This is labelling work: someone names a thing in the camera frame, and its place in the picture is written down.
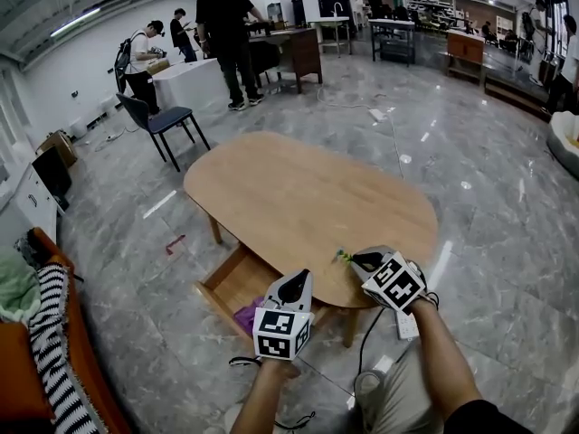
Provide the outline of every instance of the faucet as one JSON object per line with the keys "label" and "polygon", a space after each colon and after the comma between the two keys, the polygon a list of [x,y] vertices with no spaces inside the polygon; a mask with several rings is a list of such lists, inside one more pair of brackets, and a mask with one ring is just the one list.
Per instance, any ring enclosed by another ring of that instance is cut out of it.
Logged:
{"label": "faucet", "polygon": [[339,6],[340,7],[340,11],[344,11],[344,8],[342,7],[342,4],[339,2],[335,2],[334,3],[334,11],[332,12],[334,14],[334,17],[337,18],[337,9],[336,7]]}

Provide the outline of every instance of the blue chair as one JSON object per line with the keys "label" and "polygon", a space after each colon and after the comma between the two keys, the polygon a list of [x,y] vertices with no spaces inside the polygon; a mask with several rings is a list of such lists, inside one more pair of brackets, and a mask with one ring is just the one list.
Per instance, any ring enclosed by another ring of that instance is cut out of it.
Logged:
{"label": "blue chair", "polygon": [[119,99],[120,103],[125,107],[129,115],[133,118],[135,123],[139,127],[144,128],[149,133],[149,135],[153,139],[153,143],[155,143],[155,146],[157,147],[159,154],[166,162],[165,156],[163,155],[163,152],[161,151],[159,144],[155,140],[155,135],[159,134],[159,136],[161,137],[161,141],[163,142],[163,145],[165,145],[165,149],[169,154],[169,157],[171,158],[171,162],[175,166],[175,169],[177,169],[177,172],[181,172],[181,169],[179,169],[179,165],[177,164],[177,161],[173,157],[173,153],[171,153],[171,149],[169,148],[169,145],[166,143],[165,137],[163,136],[163,134],[167,132],[169,128],[176,126],[177,124],[181,124],[186,134],[189,136],[189,138],[191,138],[191,141],[194,143],[195,140],[193,140],[191,132],[189,132],[187,126],[185,125],[185,121],[190,118],[193,121],[193,125],[197,129],[199,137],[201,137],[201,139],[205,143],[205,146],[207,146],[207,149],[211,149],[211,147],[207,143],[207,140],[205,140],[201,128],[199,128],[197,121],[193,117],[193,111],[191,109],[175,106],[174,108],[168,109],[167,111],[162,111],[153,118],[149,119],[148,104],[145,101],[141,101],[140,99],[133,99],[121,93],[117,93],[117,98]]}

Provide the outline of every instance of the black t-shirt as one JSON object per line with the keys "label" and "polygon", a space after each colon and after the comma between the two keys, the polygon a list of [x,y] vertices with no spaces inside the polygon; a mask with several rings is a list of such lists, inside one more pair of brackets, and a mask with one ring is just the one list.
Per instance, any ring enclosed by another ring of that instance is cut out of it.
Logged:
{"label": "black t-shirt", "polygon": [[183,31],[183,26],[175,18],[171,20],[171,37],[173,38],[174,47],[184,47],[186,45],[191,45],[189,36],[187,33],[180,33]]}
{"label": "black t-shirt", "polygon": [[498,411],[487,401],[470,401],[451,414],[444,423],[444,434],[532,434]]}
{"label": "black t-shirt", "polygon": [[252,8],[250,0],[197,0],[195,20],[198,24],[205,24],[212,51],[247,41],[243,18]]}

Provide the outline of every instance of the oval table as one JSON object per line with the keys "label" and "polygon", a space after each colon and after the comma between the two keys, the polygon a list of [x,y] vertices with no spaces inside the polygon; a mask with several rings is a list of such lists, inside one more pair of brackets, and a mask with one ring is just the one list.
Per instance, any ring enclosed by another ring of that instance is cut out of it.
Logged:
{"label": "oval table", "polygon": [[274,279],[309,269],[315,326],[348,309],[344,345],[350,346],[359,310],[376,302],[363,293],[351,268],[335,260],[337,250],[385,244],[424,268],[436,246],[436,215],[416,188],[271,132],[245,134],[214,148],[191,165],[184,187],[209,215],[217,242],[221,224],[241,243],[197,287],[244,337],[235,309],[265,294]]}

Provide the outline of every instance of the small green object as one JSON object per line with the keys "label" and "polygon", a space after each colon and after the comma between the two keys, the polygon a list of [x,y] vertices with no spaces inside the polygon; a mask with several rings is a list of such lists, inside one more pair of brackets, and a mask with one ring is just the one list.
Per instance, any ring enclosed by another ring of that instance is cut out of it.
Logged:
{"label": "small green object", "polygon": [[346,263],[350,263],[353,259],[352,254],[348,254],[347,252],[345,252],[342,248],[340,248],[339,250],[337,250],[336,252],[336,258],[341,258],[342,260],[344,260]]}

